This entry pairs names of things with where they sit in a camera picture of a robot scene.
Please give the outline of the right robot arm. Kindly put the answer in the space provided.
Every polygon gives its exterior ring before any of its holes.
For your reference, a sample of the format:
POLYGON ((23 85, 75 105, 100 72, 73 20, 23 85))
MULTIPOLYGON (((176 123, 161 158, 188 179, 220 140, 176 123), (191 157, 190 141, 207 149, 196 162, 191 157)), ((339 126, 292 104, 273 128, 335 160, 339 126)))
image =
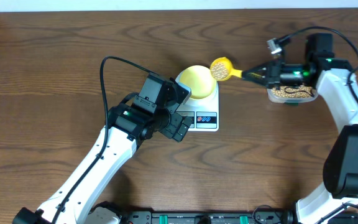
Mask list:
POLYGON ((339 136, 323 166, 323 182, 293 209, 282 223, 327 223, 349 207, 358 209, 358 84, 356 68, 335 57, 334 30, 326 27, 306 38, 305 63, 285 62, 291 35, 271 39, 275 60, 241 72, 241 78, 267 89, 310 86, 326 102, 339 136))

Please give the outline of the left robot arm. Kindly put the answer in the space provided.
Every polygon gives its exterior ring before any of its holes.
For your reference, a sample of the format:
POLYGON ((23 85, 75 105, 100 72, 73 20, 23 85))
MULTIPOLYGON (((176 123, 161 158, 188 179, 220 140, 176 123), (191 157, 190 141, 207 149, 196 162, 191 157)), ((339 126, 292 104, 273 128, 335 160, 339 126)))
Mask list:
POLYGON ((120 118, 129 115, 140 116, 129 100, 146 102, 156 107, 150 98, 142 98, 138 93, 127 95, 116 107, 107 113, 108 121, 87 156, 82 160, 68 180, 36 212, 22 208, 13 219, 13 224, 21 223, 91 223, 90 211, 102 191, 119 168, 129 160, 142 141, 150 139, 159 131, 169 139, 180 142, 190 127, 191 120, 176 113, 176 109, 189 98, 189 94, 174 94, 163 102, 167 115, 151 121, 141 122, 140 128, 129 129, 118 123, 120 118))

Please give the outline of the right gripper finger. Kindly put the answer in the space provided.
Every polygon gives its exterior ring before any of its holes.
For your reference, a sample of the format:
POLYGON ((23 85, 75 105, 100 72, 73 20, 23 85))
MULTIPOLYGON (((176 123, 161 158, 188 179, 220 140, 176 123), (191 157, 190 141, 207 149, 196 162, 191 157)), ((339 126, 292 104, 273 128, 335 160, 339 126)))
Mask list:
POLYGON ((261 86, 266 85, 265 77, 257 73, 242 73, 242 79, 248 82, 253 82, 261 86))
POLYGON ((256 67, 245 70, 244 73, 245 74, 248 74, 248 73, 264 74, 266 72, 268 66, 269 66, 269 62, 265 62, 260 65, 257 65, 256 67))

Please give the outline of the pale yellow plastic bowl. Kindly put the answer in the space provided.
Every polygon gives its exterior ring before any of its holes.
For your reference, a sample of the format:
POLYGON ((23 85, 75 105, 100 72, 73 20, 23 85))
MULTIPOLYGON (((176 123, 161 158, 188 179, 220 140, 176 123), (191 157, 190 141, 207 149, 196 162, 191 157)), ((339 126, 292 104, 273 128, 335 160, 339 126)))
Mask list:
POLYGON ((217 85, 209 68, 202 65, 190 66, 182 71, 179 82, 191 89, 190 98, 200 100, 211 96, 217 85))

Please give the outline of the yellow measuring scoop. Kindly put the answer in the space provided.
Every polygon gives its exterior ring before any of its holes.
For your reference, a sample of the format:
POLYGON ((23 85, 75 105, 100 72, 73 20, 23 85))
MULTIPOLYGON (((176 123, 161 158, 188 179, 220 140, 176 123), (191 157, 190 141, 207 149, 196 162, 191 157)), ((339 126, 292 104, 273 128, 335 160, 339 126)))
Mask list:
POLYGON ((232 62, 226 57, 215 59, 209 69, 212 77, 217 81, 226 81, 231 77, 242 77, 242 71, 235 69, 232 62))

